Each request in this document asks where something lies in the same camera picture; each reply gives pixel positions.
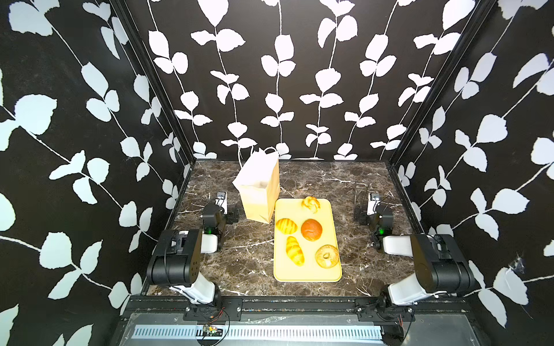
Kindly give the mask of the brown paper bag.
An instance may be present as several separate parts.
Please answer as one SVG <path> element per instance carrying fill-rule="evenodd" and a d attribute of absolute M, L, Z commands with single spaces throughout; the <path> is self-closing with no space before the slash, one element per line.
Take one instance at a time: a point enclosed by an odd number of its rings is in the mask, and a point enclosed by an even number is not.
<path fill-rule="evenodd" d="M 258 149 L 251 153 L 233 181 L 246 218 L 251 221 L 271 223 L 280 193 L 278 159 L 276 148 Z"/>

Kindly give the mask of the round brown bun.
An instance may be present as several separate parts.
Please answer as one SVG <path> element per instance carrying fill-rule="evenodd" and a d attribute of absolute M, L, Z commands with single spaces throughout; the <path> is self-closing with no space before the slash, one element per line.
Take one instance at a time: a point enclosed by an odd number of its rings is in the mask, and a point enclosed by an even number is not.
<path fill-rule="evenodd" d="M 301 227 L 302 236 L 310 242 L 317 242 L 323 235 L 323 227 L 315 219 L 307 219 Z"/>

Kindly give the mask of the striped yellow round bun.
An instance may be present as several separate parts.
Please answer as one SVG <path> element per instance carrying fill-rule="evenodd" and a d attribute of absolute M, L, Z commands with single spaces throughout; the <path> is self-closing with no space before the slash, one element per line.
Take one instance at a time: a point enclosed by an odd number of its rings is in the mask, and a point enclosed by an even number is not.
<path fill-rule="evenodd" d="M 290 235 L 298 231 L 298 226 L 293 220 L 283 218 L 277 220 L 276 229 L 285 235 Z"/>

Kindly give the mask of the yellow croissant bread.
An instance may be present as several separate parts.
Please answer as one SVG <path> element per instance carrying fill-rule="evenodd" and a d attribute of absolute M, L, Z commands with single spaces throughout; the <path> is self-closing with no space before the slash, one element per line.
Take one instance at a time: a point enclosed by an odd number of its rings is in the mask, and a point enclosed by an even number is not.
<path fill-rule="evenodd" d="M 298 267 L 305 264 L 305 257 L 299 242 L 294 236 L 289 236 L 286 242 L 287 257 Z"/>

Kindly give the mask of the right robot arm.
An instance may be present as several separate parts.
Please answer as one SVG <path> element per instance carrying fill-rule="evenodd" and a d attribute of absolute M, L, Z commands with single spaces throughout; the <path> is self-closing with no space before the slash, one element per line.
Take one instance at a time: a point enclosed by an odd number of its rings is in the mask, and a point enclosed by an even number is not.
<path fill-rule="evenodd" d="M 468 293 L 476 278 L 468 261 L 449 234 L 392 234 L 392 211 L 380 203 L 355 206 L 353 219 L 369 227 L 372 247 L 388 255 L 410 257 L 414 273 L 388 285 L 379 296 L 383 307 L 412 306 L 434 296 Z"/>

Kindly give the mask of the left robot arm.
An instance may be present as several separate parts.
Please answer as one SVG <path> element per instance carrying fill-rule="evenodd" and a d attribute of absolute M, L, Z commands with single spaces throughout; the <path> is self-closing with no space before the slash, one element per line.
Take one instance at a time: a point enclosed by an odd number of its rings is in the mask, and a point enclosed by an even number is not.
<path fill-rule="evenodd" d="M 201 256 L 222 249 L 224 231 L 238 222 L 239 214 L 212 202 L 203 208 L 201 220 L 200 229 L 162 232 L 147 266 L 147 281 L 184 295 L 192 304 L 219 308 L 219 287 L 202 275 Z"/>

